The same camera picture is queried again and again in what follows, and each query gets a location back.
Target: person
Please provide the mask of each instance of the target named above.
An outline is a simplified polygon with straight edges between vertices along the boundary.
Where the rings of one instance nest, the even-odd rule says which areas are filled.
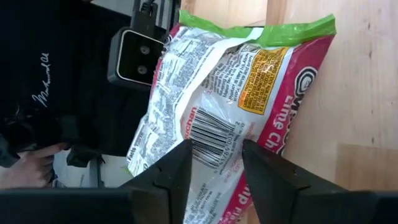
[[[130,17],[88,2],[0,1],[0,134],[2,121],[19,110],[72,114],[82,143],[126,156],[149,92],[107,80],[111,39]],[[20,154],[11,168],[0,168],[0,189],[48,186],[53,155],[63,147]]]

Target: green bag top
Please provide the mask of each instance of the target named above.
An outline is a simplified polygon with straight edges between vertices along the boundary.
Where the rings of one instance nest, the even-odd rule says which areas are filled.
[[[223,29],[210,21],[189,14],[186,10],[180,10],[180,23],[212,31],[226,37],[245,38],[252,31],[250,27]],[[264,31],[255,43],[260,44],[262,47],[288,47],[326,35],[336,35],[335,17],[333,14],[311,23],[264,26]]]

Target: wooden surface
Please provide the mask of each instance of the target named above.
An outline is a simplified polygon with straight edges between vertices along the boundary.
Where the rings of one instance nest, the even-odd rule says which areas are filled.
[[[333,13],[338,34],[284,156],[351,189],[398,188],[398,1],[183,0],[183,7],[221,26],[261,24],[265,15],[267,24],[310,22]]]

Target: plastic bag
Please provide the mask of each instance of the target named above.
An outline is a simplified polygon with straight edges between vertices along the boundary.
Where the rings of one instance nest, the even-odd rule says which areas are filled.
[[[305,91],[336,33],[311,24],[220,29],[180,13],[159,60],[147,114],[127,155],[138,175],[183,139],[193,141],[185,223],[236,223],[252,203],[241,145],[281,153]]]

